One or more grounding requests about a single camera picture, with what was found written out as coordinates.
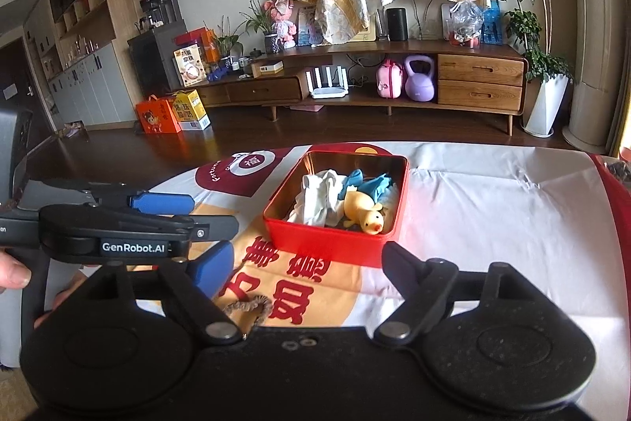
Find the wooden floor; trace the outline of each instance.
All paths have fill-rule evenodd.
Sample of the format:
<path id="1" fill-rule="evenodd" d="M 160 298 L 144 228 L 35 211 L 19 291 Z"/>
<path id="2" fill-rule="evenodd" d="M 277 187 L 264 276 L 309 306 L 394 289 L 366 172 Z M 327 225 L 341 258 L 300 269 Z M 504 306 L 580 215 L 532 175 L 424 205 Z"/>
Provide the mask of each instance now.
<path id="1" fill-rule="evenodd" d="M 513 136 L 506 116 L 438 110 L 326 107 L 318 113 L 278 109 L 220 108 L 209 111 L 203 133 L 144 135 L 131 129 L 92 131 L 55 140 L 29 158 L 33 179 L 81 178 L 149 188 L 179 173 L 243 151 L 345 141 L 447 141 L 571 148 L 561 136 L 563 120 L 548 139 L 532 137 L 515 118 Z"/>

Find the purple kettlebell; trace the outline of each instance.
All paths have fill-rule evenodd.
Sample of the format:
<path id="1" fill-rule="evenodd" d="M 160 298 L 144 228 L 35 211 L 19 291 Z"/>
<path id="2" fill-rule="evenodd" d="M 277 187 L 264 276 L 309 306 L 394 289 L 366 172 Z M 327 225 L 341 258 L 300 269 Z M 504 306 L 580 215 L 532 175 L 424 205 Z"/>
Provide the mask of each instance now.
<path id="1" fill-rule="evenodd" d="M 414 72 L 409 64 L 412 61 L 429 63 L 430 73 Z M 430 56 L 408 56 L 405 58 L 405 69 L 408 71 L 408 80 L 405 82 L 405 92 L 408 97 L 417 102 L 427 102 L 433 99 L 434 86 L 431 81 L 434 71 L 434 61 Z"/>

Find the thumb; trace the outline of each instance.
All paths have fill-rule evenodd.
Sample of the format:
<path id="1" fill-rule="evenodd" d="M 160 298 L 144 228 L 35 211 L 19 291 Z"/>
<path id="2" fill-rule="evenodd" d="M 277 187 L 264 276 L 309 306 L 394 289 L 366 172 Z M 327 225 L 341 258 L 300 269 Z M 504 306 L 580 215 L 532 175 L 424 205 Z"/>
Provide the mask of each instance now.
<path id="1" fill-rule="evenodd" d="M 31 271 L 19 260 L 0 251 L 0 288 L 22 289 L 31 280 Z"/>

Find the plastic bag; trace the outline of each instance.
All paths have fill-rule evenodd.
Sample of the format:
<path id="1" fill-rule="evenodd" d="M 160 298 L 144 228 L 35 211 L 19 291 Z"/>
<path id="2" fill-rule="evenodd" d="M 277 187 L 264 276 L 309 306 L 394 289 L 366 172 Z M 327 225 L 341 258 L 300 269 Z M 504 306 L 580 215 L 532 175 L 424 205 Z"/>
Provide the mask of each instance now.
<path id="1" fill-rule="evenodd" d="M 484 15 L 473 0 L 458 1 L 450 10 L 449 41 L 452 45 L 478 47 L 482 35 Z"/>

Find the product box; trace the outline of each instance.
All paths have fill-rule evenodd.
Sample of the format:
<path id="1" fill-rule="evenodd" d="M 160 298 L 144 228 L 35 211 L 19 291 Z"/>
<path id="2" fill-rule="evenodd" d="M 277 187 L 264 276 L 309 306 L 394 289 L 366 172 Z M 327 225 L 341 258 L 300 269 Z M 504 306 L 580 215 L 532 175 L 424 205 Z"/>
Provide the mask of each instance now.
<path id="1" fill-rule="evenodd" d="M 151 95 L 149 100 L 136 104 L 136 113 L 146 134 L 180 132 L 178 123 L 168 99 Z"/>
<path id="2" fill-rule="evenodd" d="M 274 75 L 283 70 L 283 62 L 279 61 L 272 65 L 259 65 L 257 63 L 252 64 L 252 76 L 254 78 L 261 77 L 262 75 Z"/>
<path id="3" fill-rule="evenodd" d="M 175 67 L 180 72 L 182 84 L 186 88 L 206 82 L 206 68 L 201 60 L 200 47 L 197 44 L 178 49 L 173 55 Z"/>
<path id="4" fill-rule="evenodd" d="M 365 178 L 387 173 L 400 189 L 392 222 L 381 234 L 370 235 L 332 227 L 313 227 L 290 223 L 286 218 L 301 192 L 302 178 L 307 174 L 335 170 L 349 175 L 361 169 Z M 318 257 L 369 266 L 381 267 L 381 250 L 388 241 L 397 241 L 408 196 L 408 160 L 403 156 L 381 156 L 330 151 L 309 151 L 293 167 L 289 175 L 270 198 L 263 220 L 274 246 L 301 256 Z"/>
<path id="5" fill-rule="evenodd" d="M 197 90 L 176 92 L 169 101 L 178 122 L 197 122 L 206 116 Z"/>
<path id="6" fill-rule="evenodd" d="M 208 115 L 202 116 L 196 122 L 180 122 L 180 128 L 183 131 L 204 131 L 210 125 Z"/>
<path id="7" fill-rule="evenodd" d="M 212 29 L 199 28 L 175 38 L 176 45 L 193 45 L 194 43 L 203 49 L 202 58 L 205 58 L 207 63 L 216 63 L 221 58 L 217 47 L 217 36 Z"/>

